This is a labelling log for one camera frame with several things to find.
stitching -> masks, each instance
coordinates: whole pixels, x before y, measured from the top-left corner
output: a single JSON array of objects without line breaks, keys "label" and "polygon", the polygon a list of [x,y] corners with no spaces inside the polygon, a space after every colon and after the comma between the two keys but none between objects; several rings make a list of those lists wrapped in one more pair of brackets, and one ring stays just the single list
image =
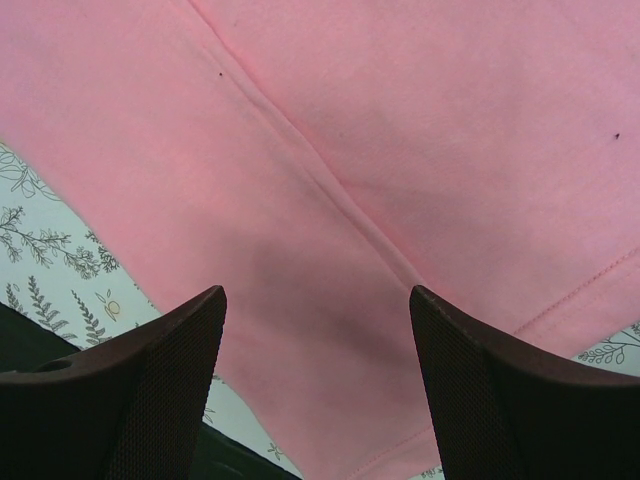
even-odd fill
[{"label": "stitching", "polygon": [[369,466],[371,466],[372,464],[374,464],[375,462],[377,462],[378,460],[380,460],[380,458],[384,457],[385,455],[392,453],[394,450],[397,450],[398,448],[402,447],[404,444],[409,443],[411,440],[420,437],[421,435],[424,435],[426,433],[429,433],[430,431],[433,430],[433,426],[431,427],[427,427],[424,430],[419,431],[418,433],[411,435],[408,438],[405,438],[404,440],[402,440],[400,443],[397,443],[396,445],[394,445],[393,447],[390,447],[388,449],[386,449],[385,451],[379,453],[378,455],[376,455],[375,457],[373,457],[371,460],[369,460],[367,463],[365,463],[364,465],[362,465],[361,467],[359,467],[358,469],[356,469],[353,473],[349,474],[347,477],[345,477],[345,480],[352,480],[356,477],[356,475],[360,474],[363,470],[365,470],[366,468],[368,468]]},{"label": "stitching", "polygon": [[596,297],[593,297],[588,303],[582,305],[582,307],[580,307],[579,309],[577,309],[575,311],[571,311],[571,312],[567,313],[566,315],[564,315],[562,318],[559,318],[556,322],[554,322],[553,324],[549,325],[548,328],[546,328],[544,330],[544,332],[538,332],[535,335],[535,339],[539,340],[543,335],[549,333],[551,330],[556,328],[560,322],[562,322],[564,320],[567,320],[569,318],[575,317],[578,313],[586,310],[589,306],[591,306],[596,301],[598,301],[602,297],[604,297],[609,291],[611,291],[611,289],[615,288],[620,282],[622,282],[623,280],[626,280],[627,278],[629,278],[632,275],[635,275],[637,273],[638,269],[640,269],[640,266],[637,266],[634,270],[632,270],[631,272],[627,273],[624,277],[618,279],[613,285],[610,285],[609,288],[607,288],[606,290],[600,292],[599,295],[597,295]]},{"label": "stitching", "polygon": [[571,300],[572,298],[574,298],[576,295],[578,295],[580,292],[582,292],[585,288],[589,287],[592,283],[596,282],[597,280],[599,280],[601,277],[603,277],[604,275],[606,275],[607,273],[611,272],[613,269],[615,269],[616,267],[618,267],[621,263],[625,262],[626,260],[628,260],[629,258],[631,258],[632,256],[634,256],[636,253],[638,253],[638,251],[640,251],[640,247],[636,247],[633,250],[631,250],[630,252],[628,252],[627,254],[623,255],[622,257],[620,257],[618,260],[616,260],[615,262],[613,262],[611,265],[609,265],[608,267],[606,267],[605,269],[601,270],[600,272],[598,272],[596,275],[594,275],[593,277],[591,277],[589,280],[587,280],[585,283],[583,283],[582,285],[580,285],[578,288],[576,288],[574,291],[572,291],[571,293],[569,293],[568,295],[566,295],[565,297],[561,298],[560,300],[558,300],[556,303],[554,303],[553,305],[549,306],[548,308],[546,308],[545,310],[543,310],[541,313],[539,313],[538,315],[536,315],[534,318],[532,318],[531,320],[529,320],[527,323],[525,323],[524,325],[522,325],[520,328],[518,328],[513,335],[518,335],[519,333],[522,333],[523,330],[533,326],[534,323],[537,323],[538,321],[540,321],[543,317],[547,316],[549,313],[553,312],[554,310],[558,309],[562,304],[566,303],[567,301]]}]

hem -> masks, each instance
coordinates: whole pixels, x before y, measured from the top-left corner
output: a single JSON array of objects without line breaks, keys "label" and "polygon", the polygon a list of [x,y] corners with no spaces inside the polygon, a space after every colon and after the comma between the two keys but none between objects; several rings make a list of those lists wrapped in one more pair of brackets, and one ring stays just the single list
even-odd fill
[{"label": "hem", "polygon": [[433,426],[373,457],[344,480],[405,480],[441,464]]},{"label": "hem", "polygon": [[640,247],[521,327],[514,336],[569,358],[640,320]]}]

pink fabric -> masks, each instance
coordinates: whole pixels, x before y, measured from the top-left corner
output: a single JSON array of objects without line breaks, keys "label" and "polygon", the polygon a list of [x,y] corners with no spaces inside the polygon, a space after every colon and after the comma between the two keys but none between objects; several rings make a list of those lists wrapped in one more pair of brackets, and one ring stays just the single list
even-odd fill
[{"label": "pink fabric", "polygon": [[0,137],[308,480],[438,463],[411,287],[564,356],[640,316],[640,3],[8,0]]}]

seam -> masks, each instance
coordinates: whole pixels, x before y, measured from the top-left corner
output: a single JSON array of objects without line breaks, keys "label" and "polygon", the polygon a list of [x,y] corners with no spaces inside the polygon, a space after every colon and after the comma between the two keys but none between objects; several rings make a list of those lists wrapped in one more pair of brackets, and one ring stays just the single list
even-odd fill
[{"label": "seam", "polygon": [[[195,0],[187,0],[187,2],[190,4],[191,8],[194,10],[194,12],[200,17],[200,19],[202,20],[202,22],[204,22],[204,24],[211,30],[211,32],[213,33],[213,35],[216,37],[216,39],[218,40],[218,42],[220,43],[220,45],[224,48],[225,52],[231,57],[231,59],[233,59],[233,61],[236,63],[236,65],[238,66],[238,68],[240,68],[240,70],[244,73],[244,75],[251,81],[252,85],[254,86],[254,88],[260,93],[260,95],[262,96],[262,98],[264,99],[264,101],[268,102],[268,104],[286,121],[286,123],[293,129],[296,131],[296,133],[304,140],[304,142],[306,143],[306,145],[310,148],[310,150],[313,152],[313,154],[315,154],[315,156],[320,160],[321,164],[324,166],[324,168],[326,169],[327,172],[329,172],[329,174],[331,175],[331,177],[336,181],[336,184],[339,185],[342,189],[342,192],[344,193],[344,195],[351,201],[351,204],[355,207],[355,209],[357,209],[357,211],[366,219],[368,220],[371,225],[375,228],[375,230],[377,232],[379,232],[380,236],[389,244],[393,247],[393,250],[395,252],[390,252],[390,253],[395,253],[397,257],[399,257],[399,259],[401,260],[404,270],[405,270],[405,279],[402,278],[402,276],[400,275],[400,272],[398,272],[396,270],[396,268],[393,267],[393,265],[391,264],[391,262],[388,260],[387,255],[384,254],[384,252],[380,251],[380,248],[378,248],[378,246],[376,246],[369,237],[367,237],[367,235],[365,234],[365,228],[363,228],[362,225],[357,224],[356,222],[353,221],[353,219],[351,218],[351,215],[348,215],[347,212],[345,212],[345,208],[344,206],[342,206],[336,198],[334,198],[334,195],[331,195],[330,192],[327,191],[326,187],[324,187],[323,185],[320,184],[320,182],[316,179],[316,177],[307,170],[307,168],[303,165],[304,170],[307,172],[307,174],[309,175],[309,177],[311,178],[311,180],[320,188],[320,190],[328,197],[328,199],[336,206],[336,208],[338,209],[338,211],[340,213],[342,213],[342,215],[344,215],[346,217],[346,219],[354,226],[354,228],[356,228],[356,230],[360,233],[360,235],[363,236],[363,238],[374,248],[374,250],[376,252],[378,252],[378,255],[380,256],[380,258],[384,261],[384,263],[387,265],[387,267],[389,268],[389,270],[395,275],[395,277],[398,279],[398,281],[400,281],[400,283],[402,285],[405,285],[408,288],[413,288],[413,286],[416,283],[420,283],[422,285],[425,284],[424,279],[422,278],[422,276],[417,272],[417,270],[415,270],[415,268],[413,268],[412,264],[408,261],[408,259],[400,252],[400,250],[398,249],[398,247],[389,239],[389,237],[387,237],[387,235],[384,234],[384,232],[380,229],[380,227],[378,227],[378,225],[373,221],[373,219],[371,219],[371,217],[369,217],[362,209],[361,207],[355,202],[355,200],[351,197],[351,195],[349,195],[347,193],[347,191],[344,189],[344,187],[342,186],[342,184],[340,183],[340,181],[337,179],[337,177],[335,176],[335,174],[331,171],[331,169],[328,167],[326,161],[324,160],[324,158],[322,158],[322,156],[320,155],[320,153],[317,151],[317,149],[314,147],[314,145],[309,141],[309,139],[307,139],[307,137],[305,135],[303,135],[303,133],[293,124],[293,122],[284,114],[284,112],[282,112],[275,104],[274,102],[262,91],[262,89],[257,85],[257,83],[255,82],[255,80],[253,79],[253,77],[249,74],[249,72],[247,72],[247,70],[244,68],[244,66],[242,65],[242,63],[239,61],[238,58],[236,58],[236,56],[231,52],[231,50],[227,47],[227,45],[224,43],[224,41],[222,40],[222,38],[218,35],[218,33],[216,32],[214,26],[206,19],[206,17],[204,16],[204,14],[202,13],[202,11],[199,9],[199,7],[195,4]],[[251,104],[254,105],[254,107],[257,109],[257,111],[261,114],[262,118],[266,121],[267,124],[270,125],[270,127],[276,131],[277,134],[279,134],[278,130],[272,125],[272,122],[266,118],[266,116],[264,115],[264,113],[262,112],[262,109],[258,106],[255,105],[255,102],[253,101],[253,99],[247,95],[247,93],[244,91],[244,89],[242,87],[240,87],[238,85],[238,89],[242,92],[243,95],[245,95],[245,97],[247,97],[247,100],[249,100],[249,102]],[[374,463],[376,463],[379,459],[381,459],[382,457],[389,455],[391,453],[393,453],[395,450],[399,449],[400,447],[402,447],[403,445],[405,445],[406,443],[409,443],[411,440],[418,438],[421,435],[424,435],[430,431],[433,430],[433,426],[429,426],[426,429],[418,432],[417,434],[413,434],[409,437],[407,437],[406,439],[402,440],[401,442],[399,442],[398,444],[384,450],[381,453],[378,453],[377,455],[375,455],[371,460],[369,460],[366,464],[362,465],[361,467],[359,467],[358,469],[356,469],[353,473],[349,474],[345,480],[351,480],[353,479],[356,475],[358,475],[360,472],[362,472],[363,470],[365,470],[366,468],[369,468],[371,465],[373,465]]]},{"label": "seam", "polygon": [[605,267],[604,269],[600,270],[600,272],[598,272],[597,274],[595,274],[593,277],[591,277],[589,280],[587,280],[586,282],[584,282],[582,285],[580,285],[578,288],[576,288],[575,290],[573,290],[572,292],[570,292],[569,294],[567,294],[565,297],[561,298],[560,300],[558,300],[556,303],[550,305],[549,307],[547,307],[545,310],[543,310],[542,312],[540,312],[538,315],[536,315],[534,318],[532,318],[531,320],[529,320],[527,323],[525,323],[524,325],[522,325],[520,328],[518,328],[513,335],[518,335],[520,333],[522,333],[525,329],[532,327],[535,323],[538,323],[540,320],[542,320],[544,317],[546,317],[547,315],[549,315],[551,312],[553,312],[554,310],[557,310],[559,307],[561,307],[563,304],[567,303],[569,300],[571,300],[572,298],[576,297],[579,293],[581,293],[583,290],[585,290],[586,288],[588,288],[589,286],[591,286],[591,284],[595,283],[596,281],[598,281],[600,278],[602,278],[603,276],[605,276],[607,273],[611,272],[612,270],[614,270],[616,267],[618,267],[619,265],[621,265],[622,263],[626,262],[627,260],[629,260],[631,257],[633,257],[636,253],[638,253],[640,251],[640,247],[636,247],[633,250],[629,251],[628,253],[626,253],[625,255],[623,255],[622,257],[620,257],[618,260],[616,260],[615,262],[613,262],[612,264],[610,264],[609,266]]},{"label": "seam", "polygon": [[377,454],[375,457],[373,457],[371,460],[369,460],[367,463],[365,463],[364,465],[362,465],[361,467],[357,468],[356,470],[354,470],[352,473],[350,473],[349,475],[347,475],[345,477],[345,480],[353,480],[356,478],[357,475],[359,475],[360,473],[362,473],[364,470],[366,470],[368,467],[370,467],[371,465],[373,465],[374,463],[376,463],[378,460],[380,460],[382,457],[384,457],[385,455],[388,455],[390,453],[392,453],[394,450],[399,449],[400,447],[402,447],[403,445],[409,443],[411,440],[414,440],[426,433],[429,433],[430,431],[433,430],[433,426],[427,427],[424,430],[419,431],[418,433],[415,433],[413,435],[411,435],[410,437],[405,438],[404,440],[402,440],[401,442],[395,444],[393,447],[390,447],[386,450],[384,450],[383,452]]},{"label": "seam", "polygon": [[618,279],[616,282],[614,282],[612,285],[609,286],[609,288],[607,288],[606,290],[600,292],[599,295],[591,298],[591,300],[582,305],[580,308],[576,309],[576,310],[572,310],[571,312],[568,312],[566,315],[564,315],[562,318],[559,318],[557,321],[553,322],[552,324],[548,325],[548,327],[544,330],[544,332],[538,332],[537,334],[535,334],[534,338],[536,340],[540,340],[542,338],[543,335],[546,335],[547,333],[549,333],[550,331],[554,330],[555,328],[557,328],[560,324],[560,322],[567,320],[569,318],[575,317],[578,313],[583,312],[584,310],[586,310],[587,308],[589,308],[592,304],[594,304],[595,302],[597,302],[598,300],[600,300],[602,297],[604,297],[607,293],[609,293],[613,288],[615,288],[620,282],[626,280],[627,278],[631,277],[632,275],[635,275],[638,272],[638,269],[640,269],[640,266],[637,266],[635,269],[633,269],[631,272],[627,273],[624,277]]},{"label": "seam", "polygon": [[[240,59],[236,57],[236,55],[232,52],[232,50],[226,45],[226,43],[222,40],[218,32],[216,31],[214,25],[211,24],[209,20],[207,20],[206,16],[202,12],[202,10],[198,7],[196,0],[186,0],[187,3],[191,6],[193,11],[200,17],[201,21],[209,28],[211,33],[215,36],[218,43],[223,47],[226,54],[235,62],[237,67],[242,71],[242,73],[246,76],[246,78],[251,82],[251,85],[256,89],[256,91],[260,94],[261,99],[271,107],[272,111],[277,112],[277,115],[281,117],[281,119],[288,125],[291,129],[293,129],[296,134],[304,141],[304,144],[308,147],[308,149],[313,153],[313,155],[320,160],[320,164],[322,167],[329,173],[329,175],[334,179],[336,185],[340,187],[341,193],[348,198],[351,208],[347,205],[342,205],[343,202],[340,202],[335,195],[331,194],[331,192],[323,186],[316,176],[310,172],[304,163],[301,162],[300,165],[309,175],[310,179],[317,185],[320,190],[324,193],[324,195],[333,203],[333,205],[338,209],[338,211],[347,219],[349,223],[360,233],[360,235],[365,239],[369,245],[378,253],[383,262],[387,265],[387,268],[394,274],[394,276],[398,279],[398,281],[407,287],[408,289],[413,288],[417,283],[425,284],[425,281],[418,273],[418,271],[413,267],[411,262],[405,257],[405,255],[400,251],[400,249],[391,241],[391,239],[384,233],[384,231],[373,221],[373,219],[367,215],[362,208],[358,205],[358,203],[351,197],[351,195],[346,191],[342,183],[338,180],[336,175],[331,171],[325,159],[320,155],[320,152],[315,148],[315,146],[309,141],[309,139],[296,127],[296,125],[284,114],[284,112],[270,99],[268,95],[266,95],[263,90],[259,87],[258,83],[254,80],[253,76],[246,70]],[[282,137],[282,134],[278,131],[277,127],[273,125],[273,122],[268,118],[264,113],[264,108],[261,108],[260,105],[256,104],[255,100],[251,98],[251,96],[245,91],[242,86],[236,83],[236,86],[240,92],[247,98],[247,100],[255,107],[257,112],[260,114],[262,119],[271,127],[273,131],[279,136]],[[377,233],[377,237],[382,239],[382,242],[379,240],[372,241],[370,238],[371,235],[367,235],[367,231],[373,230]]]}]

botanical print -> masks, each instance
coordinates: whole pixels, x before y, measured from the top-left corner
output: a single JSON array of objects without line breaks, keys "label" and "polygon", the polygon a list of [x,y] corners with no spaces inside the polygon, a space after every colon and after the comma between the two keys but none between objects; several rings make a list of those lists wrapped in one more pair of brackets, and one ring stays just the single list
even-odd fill
[{"label": "botanical print", "polygon": [[640,347],[640,322],[633,324],[613,337],[606,338],[599,345],[578,355],[578,360],[596,365],[615,361],[621,365],[626,360],[626,348]]},{"label": "botanical print", "polygon": [[29,314],[25,310],[25,308],[18,300],[18,297],[14,293],[14,290],[20,293],[20,287],[18,287],[16,284],[7,283],[7,304],[11,308],[27,316],[31,320],[37,321],[48,330],[51,330],[53,333],[61,338],[64,338],[65,340],[73,340],[74,338],[78,338],[77,335],[74,335],[73,333],[60,332],[60,329],[69,325],[69,322],[67,320],[58,318],[60,312],[58,310],[52,309],[51,302],[48,302],[45,299],[45,296],[40,293],[38,282],[33,275],[29,277],[28,290],[30,294],[29,296],[33,301],[31,305],[35,308],[34,314]]},{"label": "botanical print", "polygon": [[278,446],[273,442],[270,442],[269,445],[271,446],[271,448],[267,450],[267,453],[273,453],[278,461],[280,461],[281,457],[284,457],[284,453],[282,452],[282,450],[280,450]]},{"label": "botanical print", "polygon": [[104,336],[105,329],[104,327],[100,328],[100,320],[98,320],[93,313],[89,312],[89,309],[78,294],[73,290],[71,290],[71,294],[73,295],[73,298],[76,299],[78,307],[80,307],[80,312],[82,313],[82,318],[86,323],[85,328],[87,330],[87,342],[95,346],[106,342],[107,340],[111,340],[112,337]]},{"label": "botanical print", "polygon": [[420,477],[422,478],[435,478],[436,475],[439,475],[443,473],[442,472],[442,467],[436,467],[436,468],[432,468],[431,470],[427,470],[424,473],[420,474]]},{"label": "botanical print", "polygon": [[[33,307],[35,307],[35,316],[37,321],[51,330],[53,333],[57,333],[62,327],[69,325],[66,320],[56,320],[56,317],[60,314],[58,310],[51,308],[51,302],[47,302],[44,295],[40,293],[40,288],[36,282],[36,277],[33,275],[29,277],[29,292],[31,293],[31,300],[33,300]],[[73,333],[61,333],[59,334],[65,340],[78,338]]]},{"label": "botanical print", "polygon": [[31,231],[20,229],[24,215],[22,207],[2,208],[0,243],[7,249],[7,255],[12,263],[22,260],[23,249],[17,247],[16,244],[18,244],[27,248],[36,263],[46,268],[53,264],[51,257],[61,257],[67,267],[75,270],[85,280],[98,275],[100,261],[95,258],[93,252],[82,246],[77,247],[75,251],[68,249],[71,235],[65,233],[48,229],[40,230],[40,235],[35,235]]},{"label": "botanical print", "polygon": [[211,419],[211,415],[212,413],[216,413],[215,410],[211,410],[209,407],[204,409],[204,418],[207,419],[207,421],[211,424],[213,424],[213,420]]},{"label": "botanical print", "polygon": [[104,245],[102,245],[100,240],[98,240],[98,237],[96,237],[95,233],[93,233],[92,231],[89,231],[85,235],[85,238],[88,238],[92,242],[98,244],[98,256],[100,257],[100,264],[102,265],[102,269],[106,273],[111,273],[114,270],[117,270],[118,268],[120,268],[120,263],[118,263],[115,257],[111,255],[111,252],[109,252],[104,247]]},{"label": "botanical print", "polygon": [[16,294],[13,293],[14,288],[16,289],[17,292],[20,291],[20,288],[15,283],[13,285],[11,283],[7,283],[7,289],[6,289],[7,305],[13,308],[16,312],[19,312],[26,316],[24,308],[22,308],[22,305],[20,304],[18,297],[16,297]]},{"label": "botanical print", "polygon": [[122,311],[122,308],[120,308],[120,304],[118,302],[116,302],[115,300],[110,300],[111,289],[107,290],[107,294],[105,297],[103,297],[99,293],[96,293],[96,297],[98,297],[98,300],[104,303],[105,313],[109,315],[109,318],[111,318],[111,320],[115,322],[116,315],[120,314],[120,312]]},{"label": "botanical print", "polygon": [[51,189],[5,144],[0,142],[0,178],[11,181],[11,191],[20,191],[25,198],[32,198],[40,193],[49,200],[60,199]]}]

